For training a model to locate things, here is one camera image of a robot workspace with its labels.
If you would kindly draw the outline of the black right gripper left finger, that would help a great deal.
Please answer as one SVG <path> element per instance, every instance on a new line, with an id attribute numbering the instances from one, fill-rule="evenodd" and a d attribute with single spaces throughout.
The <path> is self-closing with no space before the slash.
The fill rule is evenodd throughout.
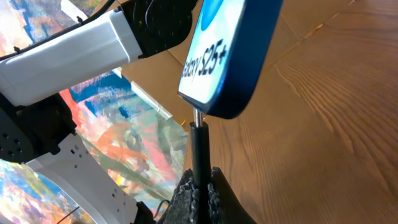
<path id="1" fill-rule="evenodd" d="M 198 221 L 199 189 L 193 171 L 187 169 L 180 179 L 172 199 L 158 224 L 195 224 Z"/>

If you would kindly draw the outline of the blue Samsung Galaxy smartphone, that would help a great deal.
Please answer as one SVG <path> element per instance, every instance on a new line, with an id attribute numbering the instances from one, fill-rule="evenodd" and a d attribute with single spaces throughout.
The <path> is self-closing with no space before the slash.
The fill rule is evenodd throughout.
<path id="1" fill-rule="evenodd" d="M 257 85 L 282 0 L 205 0 L 178 95 L 204 114 L 233 119 Z"/>

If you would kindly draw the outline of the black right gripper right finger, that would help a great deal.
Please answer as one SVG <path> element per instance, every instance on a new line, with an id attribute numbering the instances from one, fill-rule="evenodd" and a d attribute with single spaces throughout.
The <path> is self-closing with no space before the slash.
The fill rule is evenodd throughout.
<path id="1" fill-rule="evenodd" d="M 240 204 L 219 167 L 211 170 L 208 184 L 209 215 L 214 224 L 256 224 Z"/>

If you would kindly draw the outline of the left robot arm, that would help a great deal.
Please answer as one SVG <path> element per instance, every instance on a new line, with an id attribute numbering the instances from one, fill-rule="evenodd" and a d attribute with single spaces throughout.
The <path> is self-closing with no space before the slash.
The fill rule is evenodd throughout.
<path id="1" fill-rule="evenodd" d="M 106 1 L 94 14 L 1 57 L 1 159 L 60 187 L 95 223 L 154 223 L 78 135 L 70 88 L 181 44 L 195 1 Z"/>

